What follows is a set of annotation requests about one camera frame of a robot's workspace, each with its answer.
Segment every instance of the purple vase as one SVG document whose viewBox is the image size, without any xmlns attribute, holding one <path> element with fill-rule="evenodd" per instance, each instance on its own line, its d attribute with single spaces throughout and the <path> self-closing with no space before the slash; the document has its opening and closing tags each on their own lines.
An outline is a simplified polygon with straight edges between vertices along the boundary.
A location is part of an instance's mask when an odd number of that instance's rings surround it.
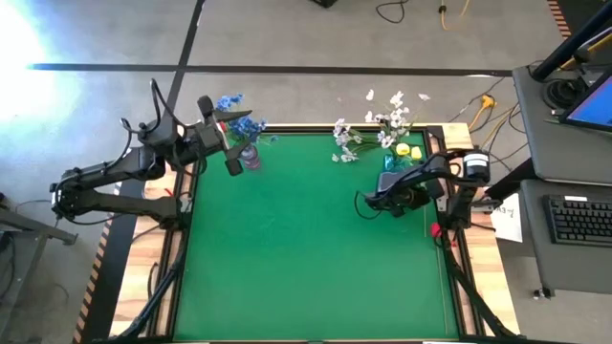
<svg viewBox="0 0 612 344">
<path fill-rule="evenodd" d="M 255 147 L 254 144 L 249 144 L 247 148 L 240 153 L 240 160 L 245 167 L 250 170 L 256 170 L 261 166 L 259 152 L 257 152 L 257 147 Z"/>
</svg>

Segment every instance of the metal frame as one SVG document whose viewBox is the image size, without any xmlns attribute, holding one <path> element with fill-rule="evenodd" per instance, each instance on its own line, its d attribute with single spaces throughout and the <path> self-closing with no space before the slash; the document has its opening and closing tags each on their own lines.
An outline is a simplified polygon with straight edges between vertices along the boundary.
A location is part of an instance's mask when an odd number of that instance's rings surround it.
<svg viewBox="0 0 612 344">
<path fill-rule="evenodd" d="M 353 125 L 353 128 L 360 130 L 364 133 L 375 133 L 378 132 L 379 126 L 376 124 L 364 124 L 364 125 Z M 268 126 L 268 128 L 266 129 L 266 133 L 270 133 L 270 134 L 328 134 L 330 133 L 331 129 L 333 128 L 333 124 L 323 124 L 323 123 L 318 123 L 318 124 L 270 124 Z M 431 147 L 431 140 L 437 140 L 438 141 L 438 145 L 440 147 L 440 149 L 446 149 L 446 144 L 444 142 L 444 138 L 439 138 L 437 136 L 431 136 L 429 133 L 429 128 L 433 129 L 433 128 L 441 128 L 440 126 L 427 126 L 427 125 L 419 125 L 416 124 L 414 127 L 411 128 L 412 132 L 417 132 L 417 133 L 421 133 L 424 136 L 424 144 L 425 144 L 425 148 L 426 148 L 426 153 L 428 155 L 432 154 L 432 147 Z M 189 191 L 192 192 L 193 197 L 195 197 L 195 194 L 197 192 L 197 185 L 198 185 L 198 181 L 200 178 L 202 178 L 203 176 L 199 176 L 199 175 L 194 175 L 193 178 L 191 179 L 191 183 L 189 186 Z M 181 187 L 183 185 L 183 175 L 181 174 L 180 176 L 177 176 L 177 180 L 175 182 L 175 192 L 177 190 L 180 190 Z M 193 216 L 193 212 L 189 211 L 188 212 L 188 219 L 190 222 L 191 217 Z M 445 240 L 450 241 L 450 238 L 448 237 L 447 233 L 444 233 L 444 235 L 446 236 Z M 181 240 L 186 240 L 188 242 L 188 236 L 189 236 L 189 228 L 186 228 L 186 230 L 183 230 L 183 236 L 181 238 Z M 464 272 L 466 273 L 466 275 L 468 276 L 468 278 L 470 279 L 470 282 L 473 284 L 473 271 L 471 269 L 471 263 L 470 263 L 470 256 L 468 253 L 468 246 L 467 246 L 467 242 L 465 240 L 465 236 L 464 233 L 457 233 L 457 246 L 459 248 L 459 252 L 461 253 L 461 266 L 464 269 Z M 167 269 L 167 264 L 169 261 L 169 257 L 167 257 L 167 255 L 169 254 L 169 246 L 172 245 L 171 240 L 164 240 L 164 247 L 163 247 L 163 262 L 165 264 L 165 268 L 160 265 L 160 271 L 162 271 L 162 269 Z M 445 255 L 445 259 L 447 258 L 448 254 L 452 254 L 451 252 L 449 252 L 448 250 L 443 249 L 443 254 Z M 165 333 L 165 337 L 166 338 L 172 338 L 174 336 L 174 331 L 175 331 L 175 320 L 176 320 L 176 313 L 179 307 L 179 299 L 180 299 L 180 294 L 181 294 L 181 281 L 183 279 L 183 271 L 184 271 L 184 267 L 181 268 L 181 271 L 179 272 L 178 275 L 178 279 L 175 282 L 175 288 L 172 291 L 172 295 L 171 295 L 171 301 L 170 301 L 170 306 L 169 306 L 169 310 L 168 310 L 168 318 L 167 318 L 167 322 L 166 322 L 166 333 Z M 449 270 L 447 269 L 446 271 L 447 273 L 447 277 L 448 277 L 448 284 L 450 286 L 450 296 L 452 299 L 452 306 L 453 306 L 453 310 L 454 310 L 454 315 L 455 315 L 455 322 L 457 325 L 457 330 L 459 333 L 459 338 L 461 339 L 462 337 L 467 335 L 467 329 L 466 329 L 466 322 L 465 322 L 465 316 L 463 314 L 463 309 L 461 306 L 461 299 L 460 299 L 460 294 L 459 294 L 459 288 L 457 286 L 457 282 L 454 280 L 454 278 L 452 277 L 452 275 L 450 274 Z M 471 315 L 473 318 L 473 323 L 474 323 L 474 327 L 476 329 L 476 335 L 485 335 L 483 327 L 482 327 L 482 318 L 478 315 L 478 312 L 475 310 L 475 308 L 472 306 L 471 307 Z M 155 318 L 151 324 L 149 325 L 149 329 L 147 330 L 147 335 L 154 335 L 154 333 L 156 332 L 157 329 L 157 322 L 158 322 L 158 318 Z M 388 341 L 385 340 L 381 340 L 381 341 L 377 341 L 377 340 L 365 340 L 365 341 L 359 341 L 360 343 L 387 343 Z M 423 341 L 421 340 L 407 340 L 407 341 L 399 341 L 401 343 L 423 343 Z"/>
</svg>

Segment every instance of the flower bouquet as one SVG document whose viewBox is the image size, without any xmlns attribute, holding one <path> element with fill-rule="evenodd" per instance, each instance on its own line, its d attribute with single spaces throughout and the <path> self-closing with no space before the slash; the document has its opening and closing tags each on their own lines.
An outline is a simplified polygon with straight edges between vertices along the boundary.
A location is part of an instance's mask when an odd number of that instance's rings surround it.
<svg viewBox="0 0 612 344">
<path fill-rule="evenodd" d="M 242 94 L 236 96 L 222 96 L 217 100 L 217 110 L 232 111 L 234 107 L 238 107 L 243 99 Z M 255 146 L 260 142 L 259 134 L 266 129 L 266 120 L 260 122 L 253 120 L 250 116 L 244 116 L 239 119 L 228 122 L 227 128 L 222 128 L 226 132 L 226 136 L 235 141 L 242 143 L 248 141 L 250 144 L 240 153 L 240 159 L 245 167 L 250 170 L 258 169 L 261 166 L 259 152 Z M 277 136 L 270 137 L 270 141 L 277 140 Z"/>
<path fill-rule="evenodd" d="M 408 121 L 406 116 L 410 115 L 410 109 L 403 107 L 403 96 L 404 94 L 398 91 L 389 100 L 392 106 L 380 104 L 385 110 L 384 114 L 378 113 L 374 116 L 372 111 L 368 111 L 367 115 L 365 115 L 366 123 L 377 123 L 381 127 L 381 131 L 376 137 L 363 135 L 346 124 L 344 118 L 338 119 L 334 127 L 334 138 L 336 139 L 336 145 L 341 148 L 342 154 L 340 156 L 333 154 L 332 161 L 356 161 L 359 159 L 358 153 L 378 147 L 390 150 L 390 155 L 385 157 L 385 169 L 402 164 L 402 161 L 411 162 L 412 160 L 421 159 L 422 153 L 420 148 L 414 147 L 410 150 L 410 147 L 402 143 L 401 139 L 404 136 L 410 135 L 410 128 L 416 121 L 419 110 L 430 98 L 428 95 L 419 94 L 421 99 L 419 108 L 412 115 L 412 120 Z M 374 101 L 374 91 L 370 90 L 365 99 L 371 102 Z"/>
</svg>

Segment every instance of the green object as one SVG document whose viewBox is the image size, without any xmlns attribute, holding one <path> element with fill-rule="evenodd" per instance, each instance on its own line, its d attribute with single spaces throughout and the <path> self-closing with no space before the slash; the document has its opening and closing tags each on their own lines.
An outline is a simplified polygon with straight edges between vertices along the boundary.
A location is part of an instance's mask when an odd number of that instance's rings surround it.
<svg viewBox="0 0 612 344">
<path fill-rule="evenodd" d="M 217 154 L 198 181 L 175 340 L 457 338 L 433 203 L 372 221 L 353 207 L 387 150 L 333 162 L 327 134 L 258 149 L 259 170 L 231 177 Z"/>
</svg>

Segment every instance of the table leg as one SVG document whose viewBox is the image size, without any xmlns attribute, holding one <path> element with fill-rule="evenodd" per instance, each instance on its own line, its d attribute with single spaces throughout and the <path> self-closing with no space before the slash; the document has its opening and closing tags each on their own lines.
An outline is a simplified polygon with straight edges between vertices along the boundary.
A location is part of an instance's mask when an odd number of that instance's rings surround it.
<svg viewBox="0 0 612 344">
<path fill-rule="evenodd" d="M 492 199 L 503 201 L 518 190 L 521 181 L 529 179 L 537 179 L 531 158 L 525 160 L 506 177 L 502 178 L 501 181 L 497 182 L 485 192 Z"/>
</svg>

